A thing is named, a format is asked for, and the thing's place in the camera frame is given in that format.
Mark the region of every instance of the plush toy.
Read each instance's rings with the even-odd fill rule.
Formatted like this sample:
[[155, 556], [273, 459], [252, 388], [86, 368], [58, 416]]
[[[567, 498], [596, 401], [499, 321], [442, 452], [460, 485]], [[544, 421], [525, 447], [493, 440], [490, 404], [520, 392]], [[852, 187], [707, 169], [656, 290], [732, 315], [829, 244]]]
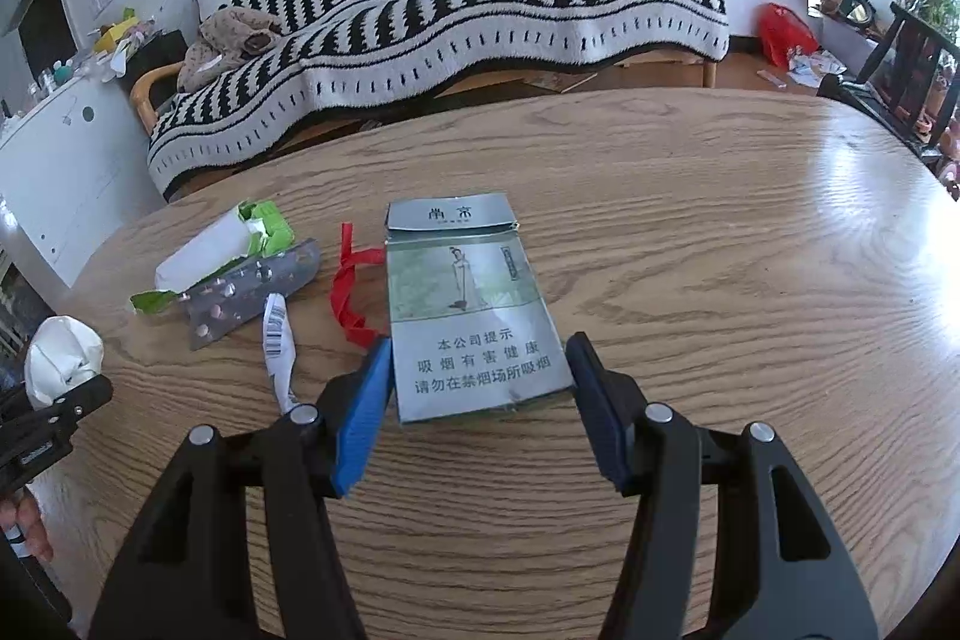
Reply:
[[243, 66], [280, 42], [280, 18], [258, 9], [227, 6], [200, 24], [190, 45], [176, 90], [197, 92], [226, 71]]

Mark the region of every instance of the barcode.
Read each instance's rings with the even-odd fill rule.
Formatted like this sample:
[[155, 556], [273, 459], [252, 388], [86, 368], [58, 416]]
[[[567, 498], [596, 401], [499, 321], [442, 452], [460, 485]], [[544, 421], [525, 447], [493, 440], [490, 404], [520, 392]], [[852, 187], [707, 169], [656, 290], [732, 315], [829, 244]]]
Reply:
[[280, 341], [283, 335], [283, 321], [287, 319], [287, 308], [280, 299], [274, 303], [267, 317], [267, 332], [263, 340], [263, 352], [268, 359], [280, 355]]

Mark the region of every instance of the wooden armrest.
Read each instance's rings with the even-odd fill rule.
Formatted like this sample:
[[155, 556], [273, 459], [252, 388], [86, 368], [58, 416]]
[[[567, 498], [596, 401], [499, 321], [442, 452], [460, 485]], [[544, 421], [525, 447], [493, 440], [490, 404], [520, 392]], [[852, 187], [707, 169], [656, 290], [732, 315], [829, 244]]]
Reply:
[[154, 126], [157, 125], [157, 110], [154, 109], [154, 105], [150, 104], [150, 88], [159, 79], [176, 76], [183, 67], [184, 62], [181, 61], [155, 68], [153, 71], [144, 74], [133, 85], [133, 90], [130, 92], [130, 102], [133, 109], [136, 109], [136, 114], [140, 116], [140, 122], [147, 129], [148, 134], [152, 134]]

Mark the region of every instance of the white paper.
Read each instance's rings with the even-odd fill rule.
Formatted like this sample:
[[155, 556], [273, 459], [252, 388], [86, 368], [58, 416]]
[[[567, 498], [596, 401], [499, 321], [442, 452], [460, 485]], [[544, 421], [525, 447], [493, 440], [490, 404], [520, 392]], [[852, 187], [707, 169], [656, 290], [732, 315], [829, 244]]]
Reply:
[[263, 357], [267, 375], [274, 384], [280, 413], [286, 415], [299, 405], [290, 390], [290, 378], [296, 362], [294, 333], [287, 317], [287, 303], [280, 293], [271, 293], [263, 311]]
[[156, 290], [183, 292], [225, 263], [246, 258], [250, 229], [233, 208], [157, 266]]

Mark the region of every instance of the printed woman figure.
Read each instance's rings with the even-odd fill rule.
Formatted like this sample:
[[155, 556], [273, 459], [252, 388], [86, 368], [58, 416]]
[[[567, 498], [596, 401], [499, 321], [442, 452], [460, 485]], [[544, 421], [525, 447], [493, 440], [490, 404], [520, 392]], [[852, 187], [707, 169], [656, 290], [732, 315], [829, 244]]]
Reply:
[[450, 309], [465, 313], [467, 309], [481, 310], [490, 306], [477, 290], [477, 283], [473, 279], [473, 272], [470, 270], [470, 263], [467, 261], [467, 256], [464, 256], [464, 251], [459, 247], [451, 247], [450, 252], [453, 253], [453, 276], [457, 281], [457, 292], [460, 297], [450, 305]]

